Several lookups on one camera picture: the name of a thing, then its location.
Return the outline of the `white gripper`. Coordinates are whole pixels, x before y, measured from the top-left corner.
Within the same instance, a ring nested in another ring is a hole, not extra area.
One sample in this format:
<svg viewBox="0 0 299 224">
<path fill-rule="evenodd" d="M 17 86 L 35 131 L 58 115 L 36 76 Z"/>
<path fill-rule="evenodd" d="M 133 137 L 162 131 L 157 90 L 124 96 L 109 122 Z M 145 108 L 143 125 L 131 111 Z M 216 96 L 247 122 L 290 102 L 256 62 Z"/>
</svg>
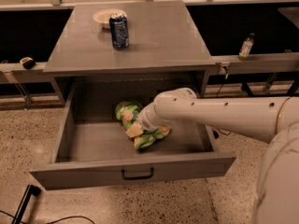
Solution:
<svg viewBox="0 0 299 224">
<path fill-rule="evenodd" d="M 147 132 L 153 132 L 164 123 L 164 120 L 156 114 L 154 103 L 150 103 L 141 110 L 137 117 L 137 121 L 138 122 L 133 123 L 126 131 L 129 138 L 141 135 L 144 130 Z"/>
</svg>

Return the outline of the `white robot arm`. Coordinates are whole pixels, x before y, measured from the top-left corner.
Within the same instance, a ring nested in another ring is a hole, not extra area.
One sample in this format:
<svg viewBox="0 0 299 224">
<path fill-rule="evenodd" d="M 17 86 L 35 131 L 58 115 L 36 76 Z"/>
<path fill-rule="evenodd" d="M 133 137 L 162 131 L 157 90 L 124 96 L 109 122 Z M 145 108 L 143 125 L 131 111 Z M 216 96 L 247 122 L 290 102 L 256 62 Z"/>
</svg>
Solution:
<svg viewBox="0 0 299 224">
<path fill-rule="evenodd" d="M 299 98 L 199 99 L 181 88 L 158 94 L 127 130 L 130 137 L 170 120 L 190 120 L 267 142 L 252 224 L 299 224 Z"/>
</svg>

